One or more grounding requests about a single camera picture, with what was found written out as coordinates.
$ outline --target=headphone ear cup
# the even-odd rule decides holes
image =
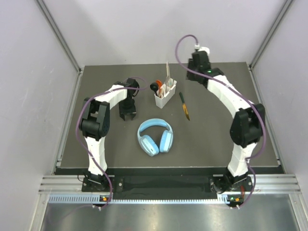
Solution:
[[[159,153],[158,146],[148,135],[144,135],[141,137],[140,145],[141,148],[150,156],[154,156]]]
[[[161,153],[169,152],[173,143],[173,133],[166,130],[163,132],[162,139],[160,140],[159,150]]]

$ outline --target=gray tabletop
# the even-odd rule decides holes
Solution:
[[[257,102],[246,63],[216,63],[234,87],[253,102]],[[135,98],[137,115],[123,121],[116,105],[110,112],[110,130],[105,139],[108,167],[225,167],[230,159],[233,143],[229,135],[232,117],[226,107],[202,85],[185,80],[186,73],[178,64],[170,64],[171,77],[178,83],[176,93],[163,109],[155,105],[154,93],[147,89]],[[86,66],[77,96],[61,167],[88,167],[86,151],[75,138],[75,125],[83,100],[108,90],[116,81],[128,77],[143,77],[149,83],[166,77],[165,64]],[[185,117],[179,92],[182,92],[189,111]],[[169,153],[148,156],[139,146],[139,125],[151,118],[167,121],[174,131]],[[141,135],[150,135],[159,146],[165,128],[152,127]],[[276,156],[268,139],[265,152],[251,161],[253,166],[277,166]]]

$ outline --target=blue headphones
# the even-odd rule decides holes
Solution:
[[[167,130],[164,131],[162,135],[162,139],[160,141],[159,149],[153,139],[148,136],[140,136],[140,132],[146,130],[152,126],[161,126],[166,127]],[[173,143],[173,131],[169,123],[164,121],[163,119],[149,119],[144,121],[140,127],[138,128],[137,137],[141,148],[150,156],[157,155],[159,151],[161,153],[169,152],[172,143]]]

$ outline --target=white wall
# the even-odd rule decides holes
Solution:
[[[195,34],[212,62],[250,62],[283,0],[45,0],[79,65],[176,63]],[[187,61],[193,41],[186,41]]]
[[[77,73],[33,0],[0,9],[0,230],[27,230]]]
[[[255,68],[282,160],[308,203],[308,1],[296,0]]]

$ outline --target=utensil handle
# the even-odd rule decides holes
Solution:
[[[185,103],[182,92],[180,92],[180,97],[181,97],[182,103]]]

